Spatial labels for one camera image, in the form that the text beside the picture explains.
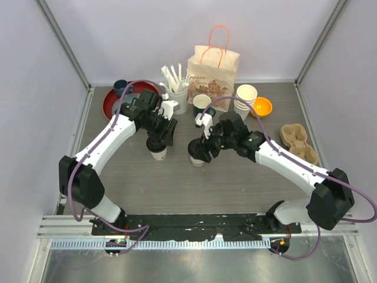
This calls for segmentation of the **black lid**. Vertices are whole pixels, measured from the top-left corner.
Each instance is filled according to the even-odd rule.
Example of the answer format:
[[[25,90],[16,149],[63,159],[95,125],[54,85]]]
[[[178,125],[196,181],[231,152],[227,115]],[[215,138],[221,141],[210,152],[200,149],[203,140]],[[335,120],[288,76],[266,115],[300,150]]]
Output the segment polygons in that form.
[[[152,153],[159,153],[166,149],[166,146],[162,144],[162,142],[152,139],[149,137],[146,141],[146,146],[148,150]]]
[[[201,157],[201,138],[194,139],[188,144],[188,154],[194,159]]]

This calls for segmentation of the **printed paper takeout bag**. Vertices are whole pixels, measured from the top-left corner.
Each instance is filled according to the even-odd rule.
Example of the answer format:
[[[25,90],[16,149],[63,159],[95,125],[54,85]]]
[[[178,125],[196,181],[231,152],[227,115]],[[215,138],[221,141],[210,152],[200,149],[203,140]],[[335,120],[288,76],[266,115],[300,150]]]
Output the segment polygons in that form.
[[[200,94],[209,96],[212,101],[233,95],[240,54],[229,50],[229,30],[224,25],[216,25],[213,29],[217,28],[224,28],[227,32],[225,47],[211,44],[209,38],[207,45],[194,47],[194,55],[187,61],[191,78],[188,86],[190,104]]]

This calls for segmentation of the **brown cardboard cup carrier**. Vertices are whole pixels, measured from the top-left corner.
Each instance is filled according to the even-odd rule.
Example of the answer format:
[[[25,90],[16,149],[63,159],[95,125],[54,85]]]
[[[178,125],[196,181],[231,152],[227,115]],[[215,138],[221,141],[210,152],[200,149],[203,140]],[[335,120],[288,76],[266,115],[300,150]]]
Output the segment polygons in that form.
[[[292,154],[312,165],[318,164],[318,156],[313,147],[307,143],[308,135],[301,124],[283,125],[280,129],[280,137]]]

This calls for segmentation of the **white paper cup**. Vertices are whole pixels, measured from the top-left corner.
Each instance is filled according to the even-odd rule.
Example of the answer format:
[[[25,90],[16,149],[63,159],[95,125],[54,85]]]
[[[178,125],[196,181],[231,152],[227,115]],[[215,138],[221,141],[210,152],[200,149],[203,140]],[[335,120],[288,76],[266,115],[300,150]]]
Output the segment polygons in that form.
[[[190,160],[191,160],[191,163],[194,165],[194,166],[202,166],[204,164],[204,162],[202,160],[199,160],[199,159],[195,159],[193,157],[190,156]]]
[[[165,147],[163,150],[160,150],[158,152],[151,151],[150,153],[155,160],[161,161],[161,160],[164,160],[166,158],[167,148]]]

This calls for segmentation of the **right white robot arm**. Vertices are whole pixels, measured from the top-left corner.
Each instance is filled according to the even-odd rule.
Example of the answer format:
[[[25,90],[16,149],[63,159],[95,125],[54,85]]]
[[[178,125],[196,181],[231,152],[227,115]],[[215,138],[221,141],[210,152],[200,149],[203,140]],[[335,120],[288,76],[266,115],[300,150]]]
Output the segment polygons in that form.
[[[250,131],[234,111],[223,113],[217,124],[213,124],[211,115],[199,113],[195,124],[204,132],[188,146],[192,161],[209,163],[222,150],[232,149],[239,156],[278,172],[309,196],[294,202],[277,202],[266,218],[271,232],[278,233],[288,224],[306,221],[331,231],[354,205],[344,171],[328,171],[300,159],[262,132]]]

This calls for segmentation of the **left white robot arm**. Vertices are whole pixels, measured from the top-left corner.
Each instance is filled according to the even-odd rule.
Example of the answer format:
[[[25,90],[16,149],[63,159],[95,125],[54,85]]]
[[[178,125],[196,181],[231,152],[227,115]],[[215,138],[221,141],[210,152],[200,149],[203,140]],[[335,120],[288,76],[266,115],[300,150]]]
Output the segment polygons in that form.
[[[180,105],[168,95],[143,90],[131,103],[120,103],[105,129],[74,157],[59,161],[59,190],[69,203],[77,202],[105,223],[112,235],[125,229],[126,214],[106,195],[100,174],[110,157],[138,130],[147,132],[146,146],[153,158],[165,159],[173,145],[177,120],[173,118]]]

